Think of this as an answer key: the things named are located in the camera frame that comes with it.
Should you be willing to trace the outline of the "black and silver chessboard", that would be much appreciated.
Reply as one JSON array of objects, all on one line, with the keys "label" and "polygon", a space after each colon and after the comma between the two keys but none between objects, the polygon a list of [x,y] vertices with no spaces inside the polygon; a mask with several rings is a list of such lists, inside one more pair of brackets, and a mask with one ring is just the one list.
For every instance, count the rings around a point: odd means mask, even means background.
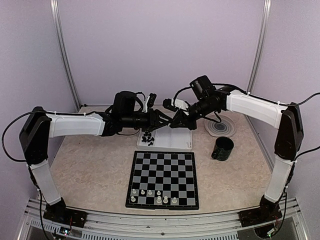
[{"label": "black and silver chessboard", "polygon": [[[168,203],[163,203],[164,196]],[[164,209],[171,211],[197,211],[199,206],[198,182],[193,152],[164,152],[136,150],[133,155],[126,208]]]}]

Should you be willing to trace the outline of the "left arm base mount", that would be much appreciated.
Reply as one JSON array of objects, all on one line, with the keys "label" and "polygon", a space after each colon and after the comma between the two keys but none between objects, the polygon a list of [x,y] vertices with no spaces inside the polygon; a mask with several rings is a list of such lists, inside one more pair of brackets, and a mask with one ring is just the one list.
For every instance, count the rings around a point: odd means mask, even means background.
[{"label": "left arm base mount", "polygon": [[69,208],[66,208],[60,212],[53,212],[49,209],[46,209],[43,214],[43,218],[45,220],[71,227],[84,228],[87,219],[87,213],[85,211]]}]

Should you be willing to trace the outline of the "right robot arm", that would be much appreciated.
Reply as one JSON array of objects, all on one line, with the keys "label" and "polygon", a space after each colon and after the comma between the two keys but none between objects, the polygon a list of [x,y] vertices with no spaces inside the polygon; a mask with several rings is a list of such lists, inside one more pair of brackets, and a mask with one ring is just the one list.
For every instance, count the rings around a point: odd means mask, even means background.
[{"label": "right robot arm", "polygon": [[193,91],[195,103],[178,100],[178,92],[163,101],[163,106],[175,113],[171,128],[195,130],[197,120],[225,111],[244,115],[273,130],[270,180],[255,209],[255,216],[260,222],[268,221],[275,214],[293,177],[296,157],[304,138],[299,105],[265,99],[232,84],[213,83],[206,75],[190,82],[187,89]]}]

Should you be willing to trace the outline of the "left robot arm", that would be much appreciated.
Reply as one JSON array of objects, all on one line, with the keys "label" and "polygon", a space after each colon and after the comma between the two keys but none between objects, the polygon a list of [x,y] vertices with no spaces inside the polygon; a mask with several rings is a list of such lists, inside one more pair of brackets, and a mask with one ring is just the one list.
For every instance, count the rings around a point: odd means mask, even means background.
[{"label": "left robot arm", "polygon": [[36,106],[26,114],[27,120],[19,133],[25,162],[47,210],[57,221],[66,222],[70,211],[52,174],[50,140],[58,138],[64,142],[70,136],[112,137],[124,129],[152,132],[169,125],[172,118],[153,107],[155,93],[145,100],[138,96],[137,92],[120,91],[104,111],[63,113]]}]

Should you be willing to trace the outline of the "white chess rook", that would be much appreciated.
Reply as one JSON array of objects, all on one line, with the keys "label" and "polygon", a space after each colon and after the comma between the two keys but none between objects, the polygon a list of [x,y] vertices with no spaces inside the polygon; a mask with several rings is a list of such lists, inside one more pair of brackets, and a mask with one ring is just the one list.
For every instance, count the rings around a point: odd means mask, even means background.
[{"label": "white chess rook", "polygon": [[167,203],[168,203],[168,197],[167,197],[167,196],[164,196],[164,197],[163,197],[163,203],[164,203],[164,204],[167,204]]}]

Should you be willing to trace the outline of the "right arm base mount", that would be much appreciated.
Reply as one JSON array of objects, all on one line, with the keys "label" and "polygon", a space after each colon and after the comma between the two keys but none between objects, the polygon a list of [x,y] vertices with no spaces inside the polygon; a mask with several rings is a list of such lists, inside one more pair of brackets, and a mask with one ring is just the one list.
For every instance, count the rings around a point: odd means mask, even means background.
[{"label": "right arm base mount", "polygon": [[258,208],[243,210],[238,213],[239,221],[241,226],[249,227],[253,225],[259,225],[262,223],[270,222],[276,220],[276,218],[281,218],[283,215],[280,210],[276,210],[272,213],[262,213]]}]

